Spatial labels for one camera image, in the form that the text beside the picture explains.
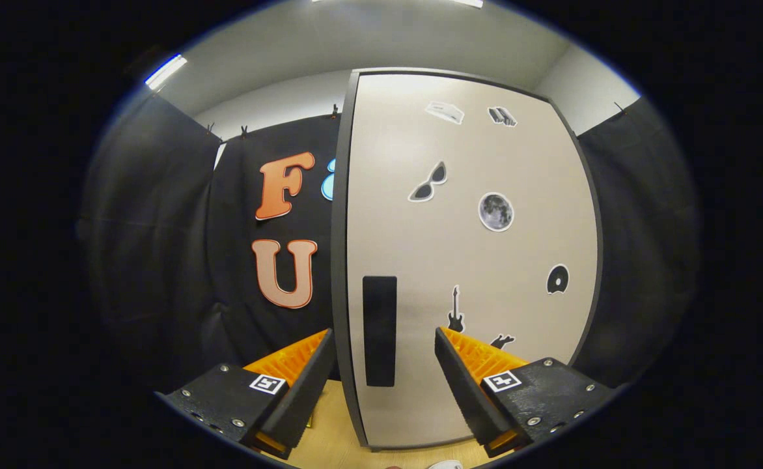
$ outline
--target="black rectangle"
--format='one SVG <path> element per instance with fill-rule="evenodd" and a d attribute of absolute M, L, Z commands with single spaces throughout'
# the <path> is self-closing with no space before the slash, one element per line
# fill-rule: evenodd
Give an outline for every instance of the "black rectangle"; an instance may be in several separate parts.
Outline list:
<path fill-rule="evenodd" d="M 364 370 L 367 386 L 396 382 L 396 277 L 367 276 L 364 309 Z"/>

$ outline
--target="moon sticker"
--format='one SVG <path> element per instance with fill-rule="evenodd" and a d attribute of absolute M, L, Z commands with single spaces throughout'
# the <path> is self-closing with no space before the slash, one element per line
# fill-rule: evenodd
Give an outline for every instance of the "moon sticker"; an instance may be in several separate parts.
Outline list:
<path fill-rule="evenodd" d="M 515 220 L 512 202 L 502 193 L 489 192 L 483 195 L 477 211 L 483 226 L 495 232 L 506 231 Z"/>

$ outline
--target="black fabric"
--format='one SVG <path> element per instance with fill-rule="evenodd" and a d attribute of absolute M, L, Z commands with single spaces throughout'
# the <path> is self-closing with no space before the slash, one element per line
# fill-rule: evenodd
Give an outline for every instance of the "black fabric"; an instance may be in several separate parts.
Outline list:
<path fill-rule="evenodd" d="M 327 164 L 335 157 L 340 116 L 331 115 L 287 122 L 230 140 L 221 155 L 211 184 L 206 241 L 212 281 L 217 297 L 228 307 L 221 323 L 228 330 L 238 364 L 253 362 L 300 339 L 332 327 L 330 289 L 331 204 L 321 186 L 331 173 Z M 302 152 L 315 158 L 311 169 L 300 169 L 297 196 L 285 199 L 292 210 L 277 218 L 256 220 L 262 202 L 260 167 Z M 284 291 L 295 289 L 294 258 L 286 250 L 293 240 L 312 240 L 317 252 L 311 257 L 312 296 L 298 309 L 271 303 L 257 284 L 251 243 L 274 240 L 281 250 L 275 256 L 277 282 Z M 331 378 L 339 379 L 337 366 Z"/>
<path fill-rule="evenodd" d="M 573 366 L 606 386 L 640 373 L 673 337 L 696 293 L 700 210 L 684 157 L 644 98 L 578 141 L 596 185 L 603 271 Z"/>
<path fill-rule="evenodd" d="M 219 143 L 143 89 L 125 101 L 87 172 L 77 233 L 101 321 L 113 352 L 161 392 L 223 358 L 199 335 L 212 320 L 204 229 Z"/>

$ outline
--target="guitar sticker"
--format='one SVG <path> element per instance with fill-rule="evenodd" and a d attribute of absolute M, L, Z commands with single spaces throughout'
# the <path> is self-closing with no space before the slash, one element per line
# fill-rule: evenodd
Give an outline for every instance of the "guitar sticker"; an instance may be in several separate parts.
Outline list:
<path fill-rule="evenodd" d="M 511 335 L 506 334 L 504 337 L 503 334 L 498 334 L 497 338 L 495 338 L 490 345 L 492 347 L 497 347 L 498 349 L 503 350 L 503 345 L 511 344 L 512 342 L 515 342 L 515 338 Z"/>
<path fill-rule="evenodd" d="M 450 330 L 456 330 L 456 332 L 463 332 L 465 330 L 465 324 L 462 322 L 462 320 L 465 318 L 465 315 L 463 315 L 460 312 L 460 306 L 459 306 L 459 295 L 460 295 L 460 286 L 454 285 L 454 290 L 452 291 L 452 309 L 448 312 L 448 329 Z"/>

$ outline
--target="wooden table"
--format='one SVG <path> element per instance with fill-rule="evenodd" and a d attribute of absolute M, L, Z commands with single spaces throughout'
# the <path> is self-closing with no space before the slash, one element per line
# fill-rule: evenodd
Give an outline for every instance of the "wooden table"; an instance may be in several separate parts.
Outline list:
<path fill-rule="evenodd" d="M 456 459 L 465 469 L 473 469 L 497 458 L 486 456 L 473 438 L 415 450 L 372 452 L 362 448 L 346 409 L 342 385 L 340 381 L 328 380 L 312 413 L 311 428 L 304 431 L 298 447 L 292 450 L 289 460 L 283 462 L 301 469 L 386 469 L 388 466 L 427 469 L 439 461 Z"/>

